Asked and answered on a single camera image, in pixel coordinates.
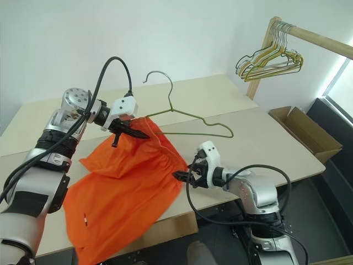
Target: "cardboard box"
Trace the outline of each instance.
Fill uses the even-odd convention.
[[[282,107],[270,110],[269,114],[322,164],[342,150],[342,145],[305,113],[296,107],[290,110],[290,106]]]

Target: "clothes rack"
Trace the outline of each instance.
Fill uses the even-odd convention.
[[[273,17],[270,19],[269,26],[267,28],[264,41],[262,44],[262,49],[266,48],[271,45],[272,37],[270,34],[271,26],[276,21],[282,21],[279,17]],[[288,31],[287,34],[297,37],[299,39],[305,40],[309,43],[315,44],[327,50],[333,51],[336,54],[345,56],[351,60],[353,60],[353,47],[347,44],[341,43],[339,41],[327,38],[325,36],[321,36],[314,32],[299,28],[297,26],[292,26]],[[253,80],[250,82],[248,87],[247,96],[251,99],[254,99],[254,96],[259,88],[260,80]]]

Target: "wooden board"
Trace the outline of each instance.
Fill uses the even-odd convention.
[[[142,248],[151,247],[199,231],[194,212],[156,222],[138,240],[123,248],[112,257],[120,256]]]
[[[168,109],[169,89],[169,83],[134,87],[133,93],[138,104],[138,116],[146,116]],[[125,93],[125,90],[102,91],[98,94],[98,99],[106,101],[107,106],[111,106],[114,100],[122,98]],[[174,82],[171,99],[174,108],[203,117],[257,107],[256,103],[240,92],[225,75]],[[0,137],[0,156],[33,148],[50,116],[60,105],[61,99],[59,98],[23,105]],[[153,117],[159,126],[192,119],[194,118],[177,113]],[[101,131],[99,126],[88,124],[82,140],[108,135],[110,133]]]
[[[312,263],[312,265],[352,265],[353,255]]]
[[[325,167],[304,146],[260,108],[213,116],[207,118],[207,121],[229,125],[234,131],[234,138],[168,135],[170,141],[188,163],[192,161],[196,148],[202,142],[212,140],[221,154],[222,164],[226,167],[243,167],[255,163],[272,165],[284,170],[291,181],[310,177],[325,170]],[[198,120],[166,125],[161,129],[163,131],[224,133],[224,128],[208,128]],[[71,177],[70,184],[75,183],[88,173],[78,160],[87,157],[104,139],[103,137],[80,142],[68,173]],[[26,153],[23,152],[0,157],[1,184],[4,183],[10,172],[23,161],[25,155]],[[277,172],[268,169],[254,169],[254,172],[268,176],[275,185],[286,183],[285,179]],[[220,188],[191,189],[190,194],[198,209],[208,208],[236,198],[233,194],[226,193]],[[183,215],[190,211],[185,188],[183,188],[160,220]],[[68,247],[71,247],[71,243],[66,235],[65,215],[61,209],[47,216],[38,254],[43,255]]]

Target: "beige tabletop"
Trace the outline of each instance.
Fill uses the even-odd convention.
[[[198,145],[212,140],[221,154],[221,161],[227,167],[243,167],[249,164],[267,164],[284,170],[292,181],[321,173],[325,167],[299,142],[287,133],[274,119],[260,108],[251,108],[237,112],[212,116],[207,121],[221,122],[230,126],[234,138],[225,139],[208,136],[168,135],[168,138],[190,163]],[[223,133],[223,128],[209,128],[199,120],[186,121],[161,127],[163,131],[188,131],[204,133]],[[87,170],[79,159],[88,156],[105,137],[82,140],[73,156],[73,164],[68,175],[70,184],[75,183]],[[2,176],[7,176],[25,157],[26,152],[0,157]],[[258,174],[268,176],[275,185],[285,184],[285,179],[277,172],[267,169],[255,169]],[[198,209],[221,204],[235,199],[232,194],[220,189],[192,189],[191,197]],[[160,220],[185,214],[191,211],[185,189],[161,216]],[[47,216],[43,238],[38,255],[59,251],[71,247],[66,235],[65,214],[63,209]]]
[[[151,79],[156,77],[165,80],[164,76],[158,75],[152,75]],[[133,95],[138,104],[138,116],[168,109],[169,90],[169,83],[133,87]],[[107,106],[111,106],[114,100],[122,98],[125,93],[126,89],[100,91],[97,98],[106,101]],[[257,107],[256,103],[240,92],[225,75],[174,82],[171,99],[173,107],[203,117]],[[60,105],[61,98],[24,104],[0,137],[0,157],[32,149],[50,116],[60,108]],[[153,117],[159,126],[192,119],[194,118],[176,113]],[[108,131],[101,131],[99,126],[89,124],[82,140],[108,135],[110,135]]]

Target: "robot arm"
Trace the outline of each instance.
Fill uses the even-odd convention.
[[[65,91],[61,108],[56,110],[25,161],[45,152],[60,141],[81,117],[88,104],[88,92],[79,88]],[[117,99],[112,108],[96,100],[90,111],[89,123],[114,133],[113,146],[117,146],[122,133],[142,139],[149,138],[141,131],[129,127],[137,104],[133,96]],[[34,264],[47,214],[58,211],[67,192],[66,176],[86,121],[60,146],[30,168],[7,193],[8,207],[0,213],[0,265]]]
[[[199,146],[197,156],[199,160],[192,170],[198,178],[191,176],[190,180],[194,188],[222,187],[241,199],[246,221],[264,222],[273,227],[284,228],[277,190],[268,177],[245,170],[225,185],[239,168],[222,167],[220,154],[211,141]],[[173,173],[176,179],[183,182],[186,182],[188,174],[182,171]],[[287,235],[266,226],[252,225],[250,240],[257,250],[255,264],[298,265],[291,239]]]

